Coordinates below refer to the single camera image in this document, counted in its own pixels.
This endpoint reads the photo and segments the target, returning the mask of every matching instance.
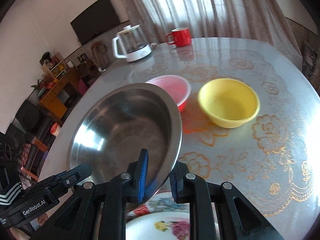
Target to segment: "mug handle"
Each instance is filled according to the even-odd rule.
[[[169,38],[170,35],[173,35],[173,33],[169,33],[169,34],[167,35],[167,38],[166,38],[165,42],[168,43],[169,45],[173,45],[173,44],[174,44],[174,41],[173,41],[173,42],[168,42],[168,38]]]

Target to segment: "wall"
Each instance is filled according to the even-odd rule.
[[[300,2],[300,0],[277,0],[285,17],[301,24],[314,34],[318,35],[315,22]]]
[[[5,132],[31,85],[41,77],[46,51],[63,57],[80,43],[70,22],[96,0],[16,0],[0,23],[0,131]],[[128,19],[121,0],[111,0],[120,20]]]
[[[296,23],[295,21],[288,19],[287,22],[292,30],[294,37],[296,38],[298,47],[300,49],[301,54],[303,55],[303,44],[306,41],[312,48],[316,51],[319,49],[319,37],[315,35],[313,32],[309,31],[307,28],[302,25]]]

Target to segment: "curtain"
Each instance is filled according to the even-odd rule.
[[[130,22],[149,42],[163,43],[172,29],[193,38],[232,37],[265,41],[300,70],[302,56],[276,0],[123,0]]]

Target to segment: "television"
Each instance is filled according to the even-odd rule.
[[[82,45],[119,24],[110,0],[97,0],[71,22]]]

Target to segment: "flowers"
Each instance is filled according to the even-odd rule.
[[[226,155],[218,155],[217,159],[212,165],[212,169],[219,171],[221,177],[226,180],[232,180],[235,178],[234,172],[246,172],[247,152],[234,152],[233,148],[230,149]]]
[[[181,113],[181,118],[183,133],[196,133],[199,141],[209,147],[214,146],[216,137],[226,137],[229,135],[229,129],[213,124],[200,109],[196,93],[190,95],[186,109]]]
[[[164,232],[168,230],[168,228],[172,229],[172,234],[176,236],[179,240],[188,240],[190,234],[190,224],[187,221],[170,221],[164,222],[159,221],[155,222],[155,228]]]
[[[153,212],[175,212],[188,208],[187,204],[176,204],[173,198],[160,198],[159,200],[152,200],[151,198],[148,205],[153,208]]]
[[[302,162],[301,165],[302,175],[304,176],[303,180],[307,182],[311,178],[311,166],[307,161]]]
[[[242,59],[242,58],[231,58],[229,60],[229,63],[237,69],[242,69],[242,70],[249,69],[250,70],[250,69],[254,68],[254,65],[251,62],[249,62],[245,59]]]
[[[269,189],[270,195],[277,195],[280,191],[280,185],[279,183],[272,183]]]
[[[185,163],[190,172],[197,174],[201,178],[207,179],[210,177],[210,162],[204,155],[198,154],[197,152],[188,152],[180,157],[179,161]]]
[[[270,179],[271,173],[276,169],[275,162],[267,157],[262,160],[248,158],[247,165],[249,167],[247,179],[254,181],[257,177],[262,179]]]
[[[155,228],[162,232],[168,230],[167,227],[168,225],[164,221],[155,222]]]
[[[257,123],[252,125],[253,138],[265,154],[277,154],[285,149],[287,128],[276,116],[259,116]]]
[[[190,224],[187,221],[172,222],[171,228],[179,240],[186,240],[189,237]]]
[[[193,51],[193,48],[191,47],[191,49],[188,48],[186,50],[177,51],[176,57],[178,57],[182,61],[192,61],[194,59],[203,58],[204,56],[201,53],[195,53]]]
[[[269,94],[277,95],[279,93],[279,89],[276,87],[275,84],[269,82],[263,82],[262,87],[267,91]]]
[[[188,79],[192,83],[204,83],[214,79],[214,76],[217,75],[217,73],[217,67],[214,65],[193,63],[187,65],[185,69],[182,70],[181,76]]]
[[[152,67],[146,69],[144,71],[145,75],[155,75],[155,74],[163,74],[164,71],[168,68],[168,64],[166,62],[159,62],[154,64]]]

